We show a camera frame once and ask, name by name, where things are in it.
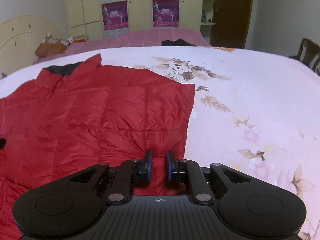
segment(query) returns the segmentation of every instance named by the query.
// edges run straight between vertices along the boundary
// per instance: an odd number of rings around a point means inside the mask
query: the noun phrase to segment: circular pad
[[[61,215],[68,212],[73,206],[71,198],[65,195],[47,195],[40,198],[36,203],[36,209],[49,216]]]
[[[248,238],[279,239],[297,232],[306,208],[293,193],[263,182],[232,184],[221,198],[223,221]]]
[[[259,216],[275,216],[283,210],[283,203],[280,199],[268,195],[257,195],[248,199],[247,208]]]
[[[93,193],[46,194],[28,191],[12,208],[20,231],[34,238],[65,238],[91,226],[101,212],[101,201]]]

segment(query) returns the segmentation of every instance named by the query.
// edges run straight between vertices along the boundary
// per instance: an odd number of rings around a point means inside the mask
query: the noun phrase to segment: wall shelf
[[[215,23],[203,23],[201,22],[201,25],[209,25],[209,26],[213,26],[213,25],[216,25]]]

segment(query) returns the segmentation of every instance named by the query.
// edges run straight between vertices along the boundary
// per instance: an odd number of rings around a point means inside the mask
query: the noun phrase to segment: floral bedsheet
[[[319,76],[293,59],[249,50],[116,48],[19,70],[2,81],[0,96],[14,91],[10,80],[20,77],[18,83],[23,83],[42,67],[75,63],[97,53],[103,65],[147,68],[194,83],[185,158],[206,167],[223,163],[293,192],[307,207],[299,236],[320,239]]]

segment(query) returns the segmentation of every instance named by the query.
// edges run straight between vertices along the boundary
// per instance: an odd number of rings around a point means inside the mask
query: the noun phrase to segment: flower pattern
[[[294,172],[291,183],[294,185],[294,187],[297,190],[296,195],[299,198],[303,199],[302,192],[309,192],[310,190],[313,189],[314,185],[310,181],[306,179],[302,179],[301,176],[302,176],[302,168],[301,168],[301,165],[299,165],[299,167]]]
[[[319,240],[320,239],[320,220],[318,222],[318,225],[316,227],[315,230],[313,230],[313,228],[311,227],[310,221],[308,220],[308,218],[306,219],[306,222],[309,223],[309,232],[300,232],[298,234],[298,236],[302,239],[302,240]]]
[[[233,48],[225,48],[225,47],[213,47],[214,49],[220,49],[226,52],[234,52],[236,49]]]
[[[273,170],[273,165],[267,164],[267,162],[262,161],[260,158],[254,158],[250,161],[249,168],[253,169],[254,177],[268,181],[269,174]]]
[[[247,126],[249,129],[252,129],[253,127],[255,127],[255,124],[248,124],[249,118],[240,121],[238,118],[235,119],[235,127],[239,127],[240,124],[243,124],[245,126]]]
[[[253,159],[253,158],[261,158],[261,160],[264,162],[265,158],[264,158],[264,153],[265,152],[261,152],[261,151],[257,151],[255,154],[251,152],[251,150],[249,149],[245,149],[245,150],[240,150],[238,151],[243,157],[245,157],[246,159]]]
[[[258,142],[259,134],[253,130],[244,131],[244,140],[256,144]]]
[[[190,64],[190,61],[183,61],[178,58],[154,57],[159,64],[153,66],[135,65],[135,68],[147,68],[157,74],[163,75],[175,81],[182,78],[185,81],[191,81],[199,78],[202,81],[207,81],[209,78],[215,78],[222,81],[231,81],[232,78],[213,73],[204,67]],[[205,86],[199,86],[196,91],[209,91]],[[233,113],[229,107],[217,100],[211,95],[205,95],[200,99],[201,103],[220,110],[225,113]]]

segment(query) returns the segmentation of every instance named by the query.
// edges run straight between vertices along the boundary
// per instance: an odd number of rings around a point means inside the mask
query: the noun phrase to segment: white wall
[[[296,55],[302,38],[320,44],[320,0],[258,0],[248,49]]]
[[[250,24],[248,29],[247,40],[245,42],[245,49],[252,48],[252,41],[253,41],[253,30],[257,19],[257,11],[258,11],[258,0],[252,0],[252,8],[251,8],[251,18]]]
[[[64,0],[0,0],[0,24],[23,15],[43,17],[68,34]]]

